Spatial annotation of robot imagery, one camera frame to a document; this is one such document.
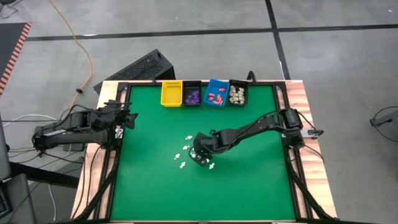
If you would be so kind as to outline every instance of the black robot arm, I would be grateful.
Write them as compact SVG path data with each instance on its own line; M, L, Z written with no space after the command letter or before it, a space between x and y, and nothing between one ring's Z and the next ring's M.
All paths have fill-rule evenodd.
M282 118L285 126L281 126L279 118ZM300 130L303 128L297 110L289 108L286 110L274 111L262 115L254 122L238 129L224 129L221 131L210 131L210 136L198 133L193 140L193 147L190 149L190 157L199 165L205 165L213 154L221 154L238 145L243 139L261 134L264 131L277 131L285 134L290 141L289 144L295 147L303 145L303 137Z
M86 108L69 112L61 121L36 127L32 137L33 145L42 151L60 144L94 142L107 149L114 149L119 145L117 126L126 124L128 128L134 129L134 121L138 116L137 113L130 114L130 110L125 107L120 102L109 100L105 107L97 110Z

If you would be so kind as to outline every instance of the wooden frame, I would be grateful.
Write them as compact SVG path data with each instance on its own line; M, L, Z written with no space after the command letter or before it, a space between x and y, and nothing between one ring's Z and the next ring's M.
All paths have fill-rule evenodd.
M258 80L259 82L281 82L280 80ZM119 83L135 83L135 84L150 84L153 81L152 80L134 80L134 81L105 81L103 82L103 86L101 89L101 94L99 95L99 100L98 100L98 105L97 107L102 107L104 106L104 102L107 102L108 100L118 100L116 99L118 95L118 86ZM290 106L298 109L310 122L312 122L312 116L310 112L310 107L308 105L308 100L307 96L305 94L305 89L303 85L303 81L301 80L289 80L289 81L283 81L285 82L286 89L287 89L287 95L289 98ZM123 90L120 94L120 99L123 101L126 97L126 90ZM281 108L284 107L283 104L283 99L280 97L280 102L281 102ZM311 128L308 123L303 123L304 128L309 129ZM314 148L320 153L320 148L317 140L313 139L306 139L305 144ZM76 192L76 198L75 198L75 203L73 206L72 214L75 213L75 210L78 207L81 194L83 194L83 198L81 200L81 205L78 207L77 213L75 216L78 216L86 207L87 204L87 195L89 194L89 200L92 199L94 194L98 191L99 184L100 184L100 176L101 176L101 171L103 168L104 164L104 155L105 151L99 151L93 161L93 156L98 148L97 144L89 144L87 151L86 151L86 162L85 162L85 183L84 186L85 189L83 190L83 172L81 173L81 178L78 186L78 190ZM108 173L112 168L112 164L114 162L114 152L111 153L111 156L109 158L109 166L108 166ZM305 148L300 150L300 157L302 160L302 167L304 170L304 175L305 175L305 180L307 183L307 188L309 192L314 196L314 198L317 200L317 202L323 207L323 209L331 216L335 217L336 212L335 212L335 206L333 204L333 199L331 197L331 192L329 188L329 183L328 179L326 176L326 171L325 171L325 166L323 165L322 160L319 158L318 155L314 154L312 151L308 151ZM91 162L93 161L93 169L90 173L90 165ZM296 161L293 161L294 168L297 168L297 163ZM87 186L89 184L89 179L91 177L91 187L90 187L90 192L88 192ZM296 186L296 194L298 198L298 206L300 209L300 214L301 217L306 218L306 208L304 204L304 199L301 194L301 191L298 189ZM107 213L107 207L108 207L108 197L109 197L109 188L108 190L104 193L103 199L101 201L101 205L99 206L99 216L98 218L104 218Z

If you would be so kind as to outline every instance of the yellow bin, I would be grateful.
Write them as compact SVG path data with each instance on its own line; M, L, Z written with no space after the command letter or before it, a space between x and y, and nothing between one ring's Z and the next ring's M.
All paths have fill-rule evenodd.
M182 104L182 80L163 81L162 99L165 107L179 107Z

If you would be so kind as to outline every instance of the gray floor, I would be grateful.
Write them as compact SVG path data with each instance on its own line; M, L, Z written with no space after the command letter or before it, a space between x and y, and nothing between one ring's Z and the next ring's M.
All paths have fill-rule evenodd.
M263 0L55 3L76 34L271 26ZM397 1L278 0L272 1L272 5L279 27L398 23ZM70 35L47 1L23 1L17 8L20 12L0 22L33 22L29 36ZM338 216L352 221L397 223L397 144L376 134L368 119L379 109L396 105L393 89L398 82L398 30L289 32L281 33L280 38L290 76L304 80L315 124L325 130L320 145ZM81 43L93 59L94 78L78 103L89 107L94 107L98 100L93 85L153 49L159 49L170 60L180 79L245 78L249 70L258 79L282 79L271 33L99 39ZM3 119L32 113L58 118L87 74L86 58L73 41L26 42L0 100ZM5 129L8 143L13 148L30 146L30 135L36 125L39 124L9 125ZM394 136L396 126L390 125L383 131L398 138ZM58 156L65 153L59 148L50 152ZM32 155L14 159L23 161ZM80 153L75 154L71 159L79 156ZM28 165L38 167L50 161L51 158L43 157ZM46 189L42 186L38 194L49 199ZM71 205L73 197L55 194L57 203ZM70 211L68 206L60 209L62 215ZM51 203L37 203L36 211L40 211L36 214L41 222L52 219Z

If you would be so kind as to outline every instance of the green mat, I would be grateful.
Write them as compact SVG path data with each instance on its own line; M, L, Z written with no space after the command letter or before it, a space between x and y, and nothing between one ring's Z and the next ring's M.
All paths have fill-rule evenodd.
M165 108L159 86L133 86L136 128L124 132L112 220L293 220L280 134L242 141L201 167L188 157L188 135L238 128L275 110L270 86L250 86L245 107Z

